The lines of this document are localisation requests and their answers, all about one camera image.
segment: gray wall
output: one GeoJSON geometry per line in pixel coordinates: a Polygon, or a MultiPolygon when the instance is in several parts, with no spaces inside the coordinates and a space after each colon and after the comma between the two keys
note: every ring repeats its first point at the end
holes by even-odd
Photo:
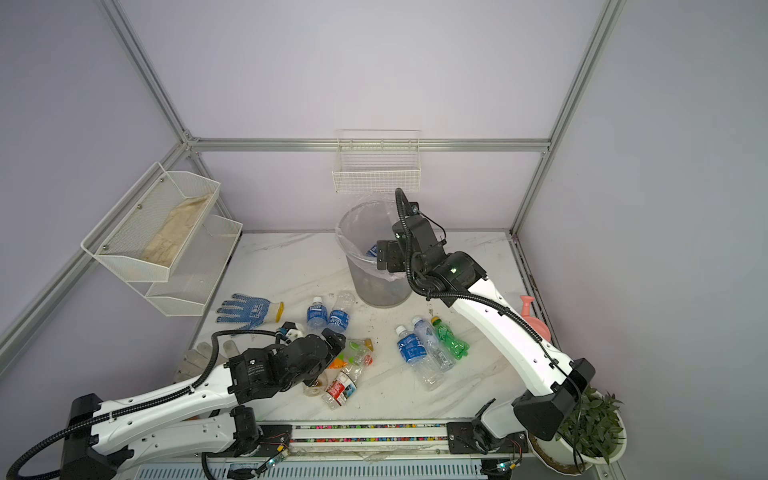
{"type": "MultiPolygon", "coordinates": [[[[0,3],[0,329],[174,145],[91,0],[0,3]]],[[[65,426],[69,404],[167,384],[195,319],[167,319],[102,267],[0,383],[0,470],[65,426]]],[[[61,444],[30,469],[58,467],[61,444]]]]}
{"type": "Polygon", "coordinates": [[[521,240],[627,478],[765,478],[768,3],[627,2],[521,240]]]}

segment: blue glove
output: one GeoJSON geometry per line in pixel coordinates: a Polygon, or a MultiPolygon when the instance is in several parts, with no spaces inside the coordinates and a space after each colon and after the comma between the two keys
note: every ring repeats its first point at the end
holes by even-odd
{"type": "Polygon", "coordinates": [[[271,303],[265,298],[234,293],[233,300],[224,300],[221,308],[216,310],[220,313],[216,321],[221,323],[246,323],[240,330],[250,330],[258,327],[269,317],[276,317],[275,321],[280,319],[283,313],[283,303],[271,303]]]}

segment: robotic arm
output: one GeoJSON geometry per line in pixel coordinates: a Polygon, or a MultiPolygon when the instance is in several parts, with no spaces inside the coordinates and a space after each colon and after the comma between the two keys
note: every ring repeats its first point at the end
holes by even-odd
{"type": "MultiPolygon", "coordinates": [[[[406,272],[411,288],[441,299],[474,323],[515,367],[527,387],[517,399],[490,401],[472,420],[478,447],[489,452],[513,432],[528,430],[551,440],[563,419],[579,403],[594,376],[586,359],[571,358],[542,339],[504,300],[493,282],[464,252],[446,253],[431,220],[396,190],[397,240],[380,240],[378,268],[406,272]]],[[[253,410],[243,406],[285,392],[299,382],[312,385],[344,349],[345,338],[329,329],[303,336],[291,322],[275,334],[266,330],[225,330],[211,338],[214,347],[203,374],[141,396],[102,402],[95,394],[72,403],[68,427],[28,450],[8,470],[8,480],[109,480],[117,472],[156,458],[197,452],[241,456],[258,452],[267,438],[253,410]],[[214,368],[217,337],[256,333],[276,343],[248,349],[214,368]],[[208,419],[199,414],[228,410],[208,419]],[[61,470],[34,477],[19,475],[42,449],[64,439],[61,470]]]]}

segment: pink watering can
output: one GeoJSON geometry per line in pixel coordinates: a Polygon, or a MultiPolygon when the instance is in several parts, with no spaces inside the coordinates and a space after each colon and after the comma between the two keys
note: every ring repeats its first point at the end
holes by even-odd
{"type": "Polygon", "coordinates": [[[528,325],[530,325],[531,327],[533,327],[534,330],[536,330],[536,333],[541,335],[548,342],[551,342],[552,334],[549,332],[549,328],[547,327],[547,324],[542,322],[535,316],[531,316],[531,303],[534,302],[536,299],[528,295],[520,295],[520,298],[523,301],[523,310],[522,312],[520,312],[520,316],[523,317],[523,320],[528,322],[528,325]]]}

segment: gray trash bin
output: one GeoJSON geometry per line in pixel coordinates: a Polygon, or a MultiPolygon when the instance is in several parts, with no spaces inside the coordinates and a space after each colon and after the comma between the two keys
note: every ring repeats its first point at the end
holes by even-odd
{"type": "Polygon", "coordinates": [[[377,240],[395,239],[392,224],[396,221],[395,202],[377,200],[354,207],[336,227],[336,240],[346,254],[355,291],[370,306],[388,308],[399,305],[411,294],[404,273],[378,270],[376,258],[366,255],[377,240]]]}

